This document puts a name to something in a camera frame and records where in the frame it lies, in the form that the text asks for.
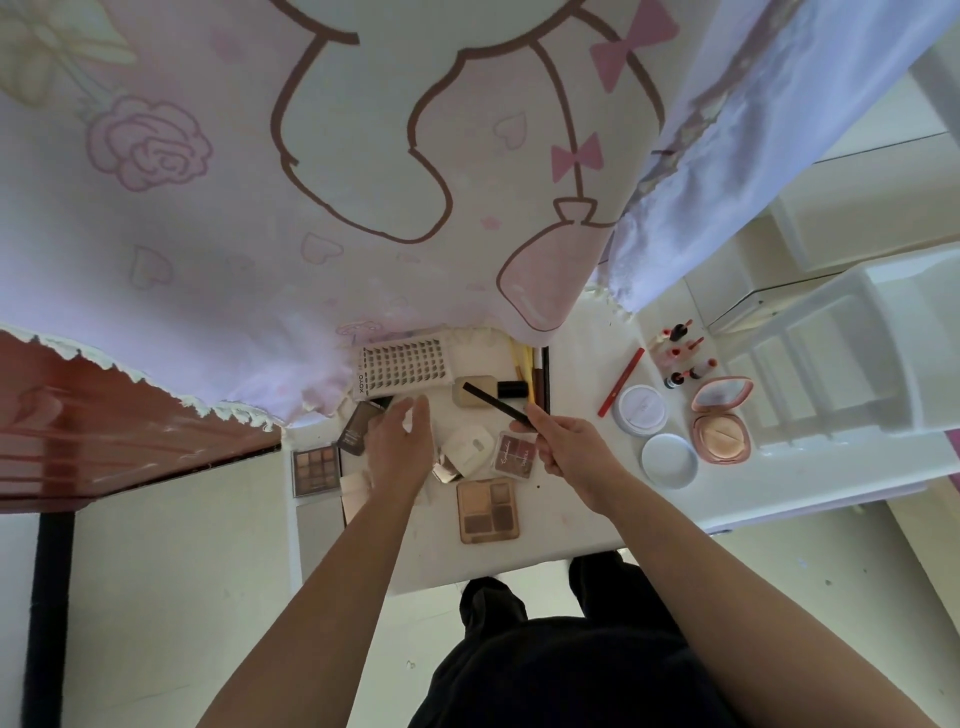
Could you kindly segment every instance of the eyeshadow palette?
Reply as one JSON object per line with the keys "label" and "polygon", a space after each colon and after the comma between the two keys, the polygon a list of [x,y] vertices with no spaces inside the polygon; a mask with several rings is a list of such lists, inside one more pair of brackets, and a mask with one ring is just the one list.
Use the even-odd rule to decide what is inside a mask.
{"label": "eyeshadow palette", "polygon": [[335,444],[294,452],[294,497],[335,491],[340,487],[340,458]]}
{"label": "eyeshadow palette", "polygon": [[520,535],[514,481],[509,477],[460,482],[457,510],[460,540],[465,544],[509,541]]}
{"label": "eyeshadow palette", "polygon": [[527,479],[537,461],[537,435],[501,432],[493,455],[493,471],[509,477]]}

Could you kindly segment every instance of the pink compact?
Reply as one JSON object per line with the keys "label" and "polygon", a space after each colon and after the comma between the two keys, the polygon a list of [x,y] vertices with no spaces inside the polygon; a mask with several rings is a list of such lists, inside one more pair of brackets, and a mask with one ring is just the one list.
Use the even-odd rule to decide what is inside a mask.
{"label": "pink compact", "polygon": [[754,383],[745,376],[720,376],[704,382],[690,405],[703,416],[693,421],[693,447],[715,465],[736,465],[750,457],[750,433],[731,410],[750,396]]}

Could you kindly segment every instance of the heart pattern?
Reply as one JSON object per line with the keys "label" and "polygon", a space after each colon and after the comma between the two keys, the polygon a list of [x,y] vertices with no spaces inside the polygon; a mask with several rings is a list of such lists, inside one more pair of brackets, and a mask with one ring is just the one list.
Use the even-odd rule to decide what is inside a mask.
{"label": "heart pattern", "polygon": [[500,119],[493,125],[493,135],[503,139],[511,152],[523,146],[527,140],[527,114],[525,111]]}
{"label": "heart pattern", "polygon": [[174,266],[153,248],[133,246],[133,264],[130,285],[138,291],[149,291],[155,285],[170,285],[174,281]]}
{"label": "heart pattern", "polygon": [[344,246],[308,232],[300,242],[300,257],[311,265],[324,265],[344,254]]}

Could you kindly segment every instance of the pink rose pattern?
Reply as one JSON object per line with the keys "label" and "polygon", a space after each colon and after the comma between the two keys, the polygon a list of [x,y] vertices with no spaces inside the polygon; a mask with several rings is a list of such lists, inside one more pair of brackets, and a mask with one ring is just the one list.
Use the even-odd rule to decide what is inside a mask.
{"label": "pink rose pattern", "polygon": [[184,184],[206,174],[213,155],[200,124],[180,107],[123,96],[86,132],[86,153],[130,192]]}

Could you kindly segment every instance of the person's right hand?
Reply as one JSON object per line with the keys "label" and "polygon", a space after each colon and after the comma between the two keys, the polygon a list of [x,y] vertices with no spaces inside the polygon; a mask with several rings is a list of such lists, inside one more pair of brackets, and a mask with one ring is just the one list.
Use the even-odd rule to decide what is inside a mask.
{"label": "person's right hand", "polygon": [[[553,417],[532,403],[526,413],[537,429],[537,451],[546,471],[566,480],[591,511],[609,515],[616,492],[634,479],[596,427],[575,417]],[[510,429],[530,431],[516,421]]]}

